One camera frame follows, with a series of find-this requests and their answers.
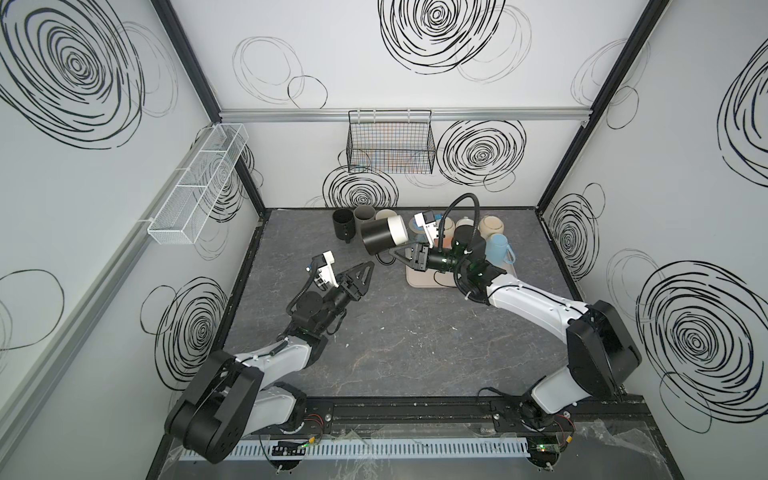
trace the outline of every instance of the black wire basket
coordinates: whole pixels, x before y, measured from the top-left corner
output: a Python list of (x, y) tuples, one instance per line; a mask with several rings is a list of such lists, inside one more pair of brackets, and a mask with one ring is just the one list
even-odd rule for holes
[(346, 163), (351, 174), (430, 174), (436, 156), (431, 111), (349, 111)]

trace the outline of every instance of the light blue cup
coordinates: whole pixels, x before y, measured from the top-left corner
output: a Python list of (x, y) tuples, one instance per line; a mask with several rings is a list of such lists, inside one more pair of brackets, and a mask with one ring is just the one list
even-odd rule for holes
[(485, 259), (498, 268), (504, 268), (505, 263), (515, 263), (515, 252), (509, 246), (509, 240), (501, 233), (494, 233), (485, 241)]

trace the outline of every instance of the mug handle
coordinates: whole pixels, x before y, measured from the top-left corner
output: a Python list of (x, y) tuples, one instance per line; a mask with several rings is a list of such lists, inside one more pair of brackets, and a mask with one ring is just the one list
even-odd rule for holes
[(504, 261), (506, 263), (509, 263), (510, 265), (514, 265), (515, 261), (517, 261), (517, 257), (515, 256), (515, 252), (512, 251), (512, 247), (510, 247), (509, 244), (507, 244), (507, 251), (509, 252), (510, 255), (512, 255), (512, 261), (510, 262), (509, 260), (507, 260), (506, 255), (504, 255)]

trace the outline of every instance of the white mesh basket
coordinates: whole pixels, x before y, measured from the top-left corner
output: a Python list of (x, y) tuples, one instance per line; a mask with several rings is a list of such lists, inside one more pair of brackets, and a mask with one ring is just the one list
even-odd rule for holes
[(203, 147), (147, 228), (152, 238), (160, 244), (197, 241), (247, 141), (243, 124), (218, 124), (208, 132)]

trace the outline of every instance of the dark gray countertop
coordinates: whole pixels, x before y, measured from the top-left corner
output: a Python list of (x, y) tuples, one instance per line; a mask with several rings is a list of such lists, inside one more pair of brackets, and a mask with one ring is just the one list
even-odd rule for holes
[[(406, 222), (413, 210), (396, 209)], [(517, 254), (518, 277), (569, 297), (533, 210), (483, 210), (500, 217)], [(275, 210), (267, 223), (224, 349), (248, 352), (274, 341), (286, 304), (312, 256), (331, 250), (334, 270), (374, 260), (356, 237), (336, 239), (330, 210)], [(471, 216), (458, 210), (458, 220)], [(309, 396), (465, 396), (483, 386), (522, 394), (565, 365), (565, 345), (505, 310), (471, 303), (454, 289), (416, 289), (405, 266), (376, 264), (371, 287), (352, 302), (320, 359), (283, 378)]]

